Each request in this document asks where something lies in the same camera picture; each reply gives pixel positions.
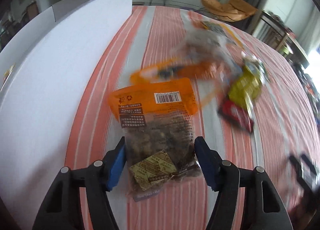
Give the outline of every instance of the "red and white striped sheet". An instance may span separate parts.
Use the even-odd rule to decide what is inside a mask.
[[[102,55],[85,89],[71,130],[65,165],[71,169],[88,166],[113,149],[122,136],[106,99],[112,91],[129,86],[129,75],[169,59],[170,49],[181,42],[200,19],[191,11],[169,7],[135,6],[132,16],[121,27]],[[239,167],[263,166],[284,204],[292,208],[300,197],[289,153],[307,153],[319,164],[319,137],[311,107],[302,86],[285,59],[252,36],[228,27],[250,53],[266,65],[271,83],[264,86],[253,111],[254,135],[231,126],[217,114],[225,92],[216,95],[193,117],[196,136],[205,137],[210,148]],[[241,50],[229,48],[239,59]],[[210,82],[194,81],[198,102],[213,90]],[[128,190],[128,172],[108,193],[120,229],[202,230],[209,220],[216,193],[203,177],[180,185],[167,185],[150,199],[135,203]],[[234,229],[240,227],[244,192],[239,192]],[[86,229],[92,229],[85,190],[81,206]]]

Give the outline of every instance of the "orange packaging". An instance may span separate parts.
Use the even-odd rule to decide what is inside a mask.
[[[201,174],[191,118],[198,109],[188,78],[122,88],[110,95],[109,104],[125,133],[136,202],[158,194],[167,181],[178,184]]]
[[[114,116],[120,122],[121,115],[126,114],[165,114],[180,110],[193,115],[198,110],[188,78],[163,83],[139,84],[119,89],[110,95],[109,105]]]

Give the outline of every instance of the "chair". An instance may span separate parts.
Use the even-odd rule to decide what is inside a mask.
[[[257,12],[257,9],[244,0],[229,0],[221,4],[218,0],[201,0],[202,5],[218,19],[227,22],[236,22],[246,19]]]

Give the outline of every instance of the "yellow snack package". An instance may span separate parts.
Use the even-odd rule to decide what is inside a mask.
[[[231,86],[229,99],[245,109],[249,116],[253,108],[253,100],[261,93],[261,88],[268,81],[268,73],[264,64],[257,58],[244,61],[243,73]]]
[[[125,133],[136,202],[159,193],[168,180],[201,174],[192,124],[198,109],[188,78],[122,88],[108,102]]]

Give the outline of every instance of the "snack bag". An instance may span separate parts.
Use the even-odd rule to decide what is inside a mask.
[[[244,60],[242,75],[231,85],[228,98],[221,105],[220,114],[249,133],[253,132],[253,101],[261,93],[261,88],[269,81],[262,61],[256,57]]]
[[[178,78],[214,79],[228,84],[241,69],[226,48],[232,41],[226,36],[204,29],[189,32],[171,51],[173,59],[133,73],[132,84],[154,83]]]
[[[201,174],[194,153],[197,104],[187,78],[113,92],[109,104],[125,132],[131,193],[140,201],[168,180]]]

